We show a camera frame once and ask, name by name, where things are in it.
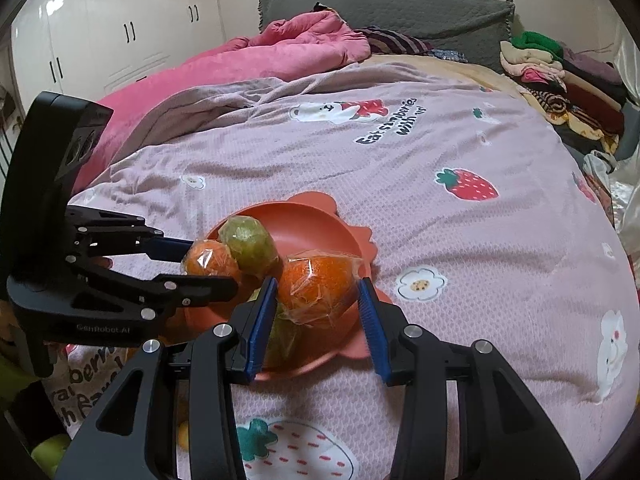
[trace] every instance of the white wardrobe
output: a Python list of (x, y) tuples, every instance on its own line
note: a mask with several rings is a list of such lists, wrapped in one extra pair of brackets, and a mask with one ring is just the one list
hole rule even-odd
[(224, 41), (218, 0), (28, 0), (12, 25), (25, 110), (43, 90), (99, 100)]

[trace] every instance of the plastic wrap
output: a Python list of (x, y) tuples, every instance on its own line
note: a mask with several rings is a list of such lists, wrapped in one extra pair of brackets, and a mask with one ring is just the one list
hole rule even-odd
[[(254, 290), (249, 301), (255, 300), (259, 293), (259, 288)], [(290, 322), (288, 319), (283, 319), (283, 312), (284, 308), (282, 304), (278, 302), (276, 316), (271, 326), (267, 351), (264, 355), (264, 368), (278, 368), (285, 365), (293, 355), (293, 352), (295, 352), (296, 346), (300, 341), (300, 336), (302, 336), (304, 329), (300, 325)]]
[(356, 280), (361, 263), (351, 254), (322, 251), (289, 256), (278, 286), (282, 317), (312, 327), (335, 326), (358, 298)]
[(225, 244), (197, 240), (182, 260), (182, 270), (195, 276), (230, 276), (240, 283), (242, 272)]
[(242, 272), (263, 278), (278, 261), (273, 238), (251, 216), (232, 216), (218, 231), (218, 240), (226, 244)]

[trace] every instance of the plastic-wrapped orange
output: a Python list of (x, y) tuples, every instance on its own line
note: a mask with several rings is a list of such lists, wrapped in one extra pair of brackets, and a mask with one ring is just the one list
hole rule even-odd
[(187, 274), (196, 276), (231, 276), (240, 283), (242, 273), (225, 244), (215, 240), (198, 240), (182, 261)]
[(278, 284), (284, 317), (329, 328), (357, 299), (361, 260), (350, 254), (307, 251), (287, 258)]

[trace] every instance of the folded clothes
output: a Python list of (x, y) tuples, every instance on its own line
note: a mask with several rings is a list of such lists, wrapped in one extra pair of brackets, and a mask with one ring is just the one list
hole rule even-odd
[(530, 92), (548, 114), (564, 114), (571, 107), (569, 99), (561, 95), (538, 90), (530, 90)]
[(543, 78), (542, 74), (535, 68), (527, 68), (522, 73), (522, 80), (525, 83), (544, 83), (545, 85), (549, 84), (549, 82), (545, 78)]
[(562, 65), (557, 61), (554, 61), (553, 63), (520, 63), (518, 65), (514, 65), (509, 63), (504, 55), (500, 53), (500, 64), (504, 71), (512, 77), (522, 77), (526, 70), (533, 69), (542, 78), (555, 82), (563, 91), (566, 91), (566, 87), (562, 81), (565, 72), (562, 70)]
[(602, 61), (598, 61), (597, 59), (593, 59), (593, 57), (588, 56), (587, 54), (576, 54), (573, 50), (562, 43), (562, 41), (560, 42), (560, 45), (564, 49), (564, 59), (569, 61), (576, 68), (584, 70), (585, 72), (604, 79), (604, 81), (614, 85), (623, 84), (622, 78), (615, 67)]
[(504, 57), (503, 53), (500, 53), (500, 64), (502, 68), (505, 69), (509, 74), (515, 76), (522, 76), (524, 71), (527, 68), (534, 68), (543, 74), (550, 75), (564, 75), (564, 68), (562, 68), (562, 63), (559, 61), (553, 61), (551, 63), (518, 63), (513, 64), (509, 63), (507, 59)]
[(565, 72), (570, 72), (574, 75), (577, 75), (581, 79), (584, 79), (586, 82), (591, 83), (598, 90), (603, 91), (606, 95), (611, 97), (620, 105), (624, 105), (626, 103), (626, 96), (628, 92), (623, 84), (614, 85), (609, 81), (605, 81), (600, 77), (594, 76), (588, 72), (585, 72), (584, 70), (581, 70), (573, 63), (571, 63), (571, 61), (568, 61), (566, 59), (562, 60), (562, 66), (564, 67)]
[(511, 38), (511, 44), (515, 48), (545, 50), (551, 53), (555, 60), (562, 59), (564, 55), (562, 46), (557, 41), (538, 32), (525, 31), (520, 36)]
[(610, 108), (612, 108), (613, 110), (615, 110), (617, 112), (622, 110), (622, 106), (620, 105), (619, 102), (614, 101), (611, 97), (606, 95), (599, 88), (596, 88), (595, 86), (593, 86), (591, 83), (585, 81), (584, 79), (582, 79), (581, 77), (578, 77), (575, 74), (572, 74), (571, 72), (567, 72), (566, 70), (564, 71), (564, 82), (565, 82), (565, 84), (576, 85), (576, 86), (582, 88), (583, 90), (586, 90), (590, 94), (592, 94), (592, 95), (596, 96), (597, 98), (601, 99), (603, 102), (605, 102), (607, 105), (609, 105)]
[(578, 150), (583, 155), (591, 153), (593, 150), (600, 150), (602, 145), (597, 140), (587, 139), (575, 133), (568, 124), (554, 124), (556, 134), (562, 139), (567, 146), (571, 146), (574, 150)]
[(519, 63), (551, 63), (553, 55), (546, 50), (536, 48), (516, 48), (509, 41), (500, 42), (500, 50), (504, 58), (511, 64)]
[(583, 110), (580, 110), (580, 108), (574, 107), (568, 113), (568, 116), (569, 118), (566, 123), (575, 133), (583, 136), (585, 139), (599, 141), (602, 150), (605, 153), (609, 153), (609, 155), (616, 153), (620, 136), (612, 135), (604, 132), (601, 128), (597, 128), (597, 126), (600, 126), (598, 122), (589, 117)]
[(516, 78), (516, 82), (526, 85), (530, 90), (538, 90), (539, 92), (553, 92), (554, 94), (560, 94), (562, 97), (566, 97), (566, 87), (560, 86), (555, 81), (545, 80), (543, 83), (524, 81), (523, 78)]
[(614, 110), (608, 103), (575, 84), (568, 83), (566, 88), (569, 101), (597, 120), (604, 130), (611, 134), (624, 133), (625, 117), (622, 112)]
[(578, 126), (579, 128), (585, 128), (586, 126), (588, 126), (588, 129), (585, 129), (585, 137), (589, 139), (599, 140), (604, 136), (602, 124), (600, 124), (596, 119), (591, 117), (580, 107), (571, 106), (569, 112), (569, 126), (572, 126), (572, 121), (574, 120), (580, 121), (580, 124)]

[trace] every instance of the pink blanket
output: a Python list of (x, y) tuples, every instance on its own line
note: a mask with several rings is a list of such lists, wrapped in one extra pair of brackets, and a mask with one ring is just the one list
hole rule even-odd
[(142, 117), (171, 95), (196, 86), (263, 77), (293, 81), (367, 59), (369, 43), (334, 12), (310, 12), (271, 23), (254, 38), (234, 38), (182, 65), (153, 74), (107, 95), (100, 104), (114, 110), (74, 192), (102, 173)]

